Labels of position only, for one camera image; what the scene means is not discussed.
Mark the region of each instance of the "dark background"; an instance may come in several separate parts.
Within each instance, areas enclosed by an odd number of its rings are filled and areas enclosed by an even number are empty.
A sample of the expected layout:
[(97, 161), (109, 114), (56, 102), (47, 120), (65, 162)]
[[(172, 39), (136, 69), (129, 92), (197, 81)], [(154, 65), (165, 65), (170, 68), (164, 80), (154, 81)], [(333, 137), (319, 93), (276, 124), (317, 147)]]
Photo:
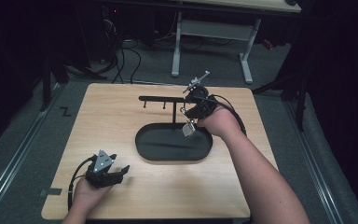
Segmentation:
[[(277, 79), (293, 73), (307, 75), (307, 91), (326, 140), (358, 199), (358, 1), (299, 4), (303, 16), (324, 20), (299, 25), (265, 19), (256, 42), (267, 39), (275, 46), (293, 44)], [(103, 43), (99, 41), (103, 40), (101, 27), (92, 25), (99, 24), (95, 23), (98, 8), (93, 7), (87, 11), (70, 4), (0, 1), (0, 134), (33, 97), (47, 55), (60, 53), (84, 66), (90, 66), (91, 59), (105, 57), (104, 46), (97, 52), (87, 48)], [(156, 38), (155, 29), (164, 33), (171, 26), (172, 20), (161, 18), (171, 18), (172, 12), (147, 9), (133, 16), (131, 10), (123, 9), (120, 13), (117, 27), (123, 35), (149, 45)]]

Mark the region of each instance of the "wooden tabletop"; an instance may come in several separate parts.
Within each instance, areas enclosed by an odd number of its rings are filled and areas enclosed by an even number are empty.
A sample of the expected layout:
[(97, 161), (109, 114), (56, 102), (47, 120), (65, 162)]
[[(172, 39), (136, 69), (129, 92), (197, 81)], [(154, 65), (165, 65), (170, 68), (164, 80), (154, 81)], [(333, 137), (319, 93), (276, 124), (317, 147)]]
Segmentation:
[[(201, 161), (148, 161), (135, 146), (135, 135), (146, 124), (172, 122), (172, 104), (138, 100), (140, 95), (185, 97), (183, 86), (121, 84), (89, 85), (57, 173), (51, 184), (61, 195), (49, 195), (42, 210), (45, 219), (67, 214), (67, 190), (76, 167), (103, 149), (117, 154), (110, 172), (131, 168), (90, 218), (219, 218), (248, 217), (250, 212), (224, 142), (213, 137), (210, 154)], [(207, 87), (226, 97), (242, 118), (248, 137), (275, 166), (252, 92), (245, 88)], [(177, 122), (186, 117), (179, 112)]]
[(225, 7), (246, 7), (279, 12), (298, 13), (301, 11), (301, 7), (298, 4), (290, 6), (284, 0), (183, 0), (183, 2), (212, 4)]

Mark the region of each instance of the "gray carpet floor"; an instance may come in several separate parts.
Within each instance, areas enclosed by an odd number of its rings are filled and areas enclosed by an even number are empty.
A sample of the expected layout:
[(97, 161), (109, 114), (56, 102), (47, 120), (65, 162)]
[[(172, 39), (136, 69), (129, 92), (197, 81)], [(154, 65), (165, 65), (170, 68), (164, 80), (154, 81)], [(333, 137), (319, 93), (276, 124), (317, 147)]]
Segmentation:
[[(134, 83), (143, 81), (187, 85), (190, 79), (200, 77), (205, 70), (208, 70), (211, 74), (202, 81), (206, 87), (229, 86), (255, 89), (275, 78), (290, 49), (290, 46), (284, 46), (267, 50), (255, 45), (249, 58), (254, 84), (247, 85), (244, 83), (238, 59), (243, 43), (225, 45), (216, 43), (217, 40), (214, 40), (212, 44), (197, 49), (191, 49), (197, 46), (194, 43), (183, 46), (179, 77), (171, 77), (173, 46), (169, 45), (169, 42), (164, 42), (164, 46), (156, 45), (153, 48), (139, 43), (132, 48), (141, 55), (142, 59), (133, 76)], [(126, 42), (128, 47), (135, 44), (136, 42), (133, 41)], [(124, 50), (124, 58), (125, 65), (121, 75), (123, 80), (128, 82), (139, 58), (130, 50)], [(92, 67), (97, 69), (102, 66), (94, 63)], [(115, 68), (104, 74), (108, 77), (106, 82), (111, 82), (116, 73)], [(0, 223), (60, 223), (59, 220), (45, 220), (41, 217), (41, 210), (46, 200), (42, 192), (49, 189), (51, 185), (86, 88), (92, 82), (105, 81), (71, 75), (67, 85), (61, 85), (54, 91), (55, 101), (42, 115), (39, 111), (42, 105), (42, 87), (38, 85), (34, 89), (34, 98), (12, 119), (0, 139), (0, 180), (7, 172), (9, 163), (13, 162), (11, 159), (22, 146), (21, 143), (34, 121), (44, 116), (40, 128), (27, 147), (23, 161), (15, 161), (19, 168), (11, 171), (13, 178), (7, 180), (10, 183), (8, 188), (3, 189), (4, 193), (0, 197)], [(358, 202), (324, 139), (310, 98), (308, 97), (306, 102), (303, 133), (298, 131), (293, 124), (293, 116), (288, 112), (288, 108), (295, 102), (282, 102), (278, 91), (267, 91), (256, 95), (255, 100), (280, 172), (304, 204), (311, 223), (358, 223)], [(63, 116), (62, 107), (67, 107), (67, 114), (71, 116)], [(326, 210), (321, 192), (317, 188), (317, 181), (307, 164), (304, 139), (301, 139), (301, 136), (305, 137), (312, 156), (317, 161), (318, 169), (323, 174), (336, 204), (340, 220), (332, 220), (329, 211)]]

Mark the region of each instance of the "human arm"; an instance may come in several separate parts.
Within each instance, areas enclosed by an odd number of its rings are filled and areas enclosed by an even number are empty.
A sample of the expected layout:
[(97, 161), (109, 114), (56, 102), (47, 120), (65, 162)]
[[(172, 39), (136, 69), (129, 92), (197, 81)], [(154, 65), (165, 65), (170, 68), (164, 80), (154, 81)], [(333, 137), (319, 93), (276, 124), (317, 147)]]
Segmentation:
[(257, 224), (310, 223), (307, 214), (281, 174), (241, 132), (234, 116), (218, 106), (211, 116), (198, 121), (226, 143), (246, 202)]
[(112, 186), (96, 189), (89, 183), (89, 181), (87, 181), (84, 177), (81, 177), (76, 184), (72, 207), (62, 223), (85, 223), (87, 216), (111, 188)]

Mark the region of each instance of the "black oval base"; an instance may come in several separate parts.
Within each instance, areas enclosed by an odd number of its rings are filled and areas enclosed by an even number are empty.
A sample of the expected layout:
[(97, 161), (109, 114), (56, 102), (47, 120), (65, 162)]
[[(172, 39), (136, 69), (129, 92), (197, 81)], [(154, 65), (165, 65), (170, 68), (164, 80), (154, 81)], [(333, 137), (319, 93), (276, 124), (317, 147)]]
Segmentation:
[(151, 123), (135, 137), (138, 153), (150, 161), (199, 161), (208, 156), (213, 139), (205, 128), (189, 137), (182, 133), (184, 123)]

